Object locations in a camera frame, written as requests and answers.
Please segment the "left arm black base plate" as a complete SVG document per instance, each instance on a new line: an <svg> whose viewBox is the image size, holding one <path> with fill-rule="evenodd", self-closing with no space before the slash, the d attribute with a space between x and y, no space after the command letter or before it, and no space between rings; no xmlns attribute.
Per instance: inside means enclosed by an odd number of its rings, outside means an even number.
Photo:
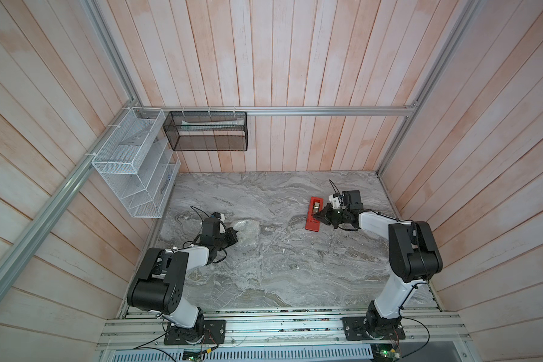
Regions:
<svg viewBox="0 0 543 362"><path fill-rule="evenodd" d="M165 345L195 345L224 343L226 335L225 320L198 321L193 328L183 328L176 325L167 327L164 337Z"/></svg>

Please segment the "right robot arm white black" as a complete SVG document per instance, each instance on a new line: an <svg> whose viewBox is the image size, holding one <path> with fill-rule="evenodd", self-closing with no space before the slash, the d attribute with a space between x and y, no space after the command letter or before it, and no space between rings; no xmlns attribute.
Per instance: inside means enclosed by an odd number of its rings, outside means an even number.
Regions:
<svg viewBox="0 0 543 362"><path fill-rule="evenodd" d="M308 220L318 231L319 224L348 232L365 231L389 243L392 274L378 297L371 301L364 317L345 317L342 324L348 341L403 339L401 315L413 291L427 284L442 271L443 261L427 222L399 220L364 207L358 190L334 193L325 205L322 198L312 198Z"/></svg>

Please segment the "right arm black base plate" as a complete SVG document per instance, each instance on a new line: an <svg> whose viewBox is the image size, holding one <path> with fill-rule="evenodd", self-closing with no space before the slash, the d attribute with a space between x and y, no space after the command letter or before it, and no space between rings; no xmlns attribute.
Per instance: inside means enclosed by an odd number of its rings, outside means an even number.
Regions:
<svg viewBox="0 0 543 362"><path fill-rule="evenodd" d="M406 339L400 318L345 317L342 324L347 341Z"/></svg>

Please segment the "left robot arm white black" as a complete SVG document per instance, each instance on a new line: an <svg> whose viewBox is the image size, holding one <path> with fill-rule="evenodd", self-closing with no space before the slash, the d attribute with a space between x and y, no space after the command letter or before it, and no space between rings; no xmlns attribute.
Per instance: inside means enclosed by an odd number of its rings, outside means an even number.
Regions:
<svg viewBox="0 0 543 362"><path fill-rule="evenodd" d="M181 248L149 248L127 292L129 306L157 313L169 323L168 332L181 331L191 342L204 335L204 313L183 295L186 274L223 262L227 249L238 243L238 232L225 224L224 214L193 210L204 217L195 238Z"/></svg>

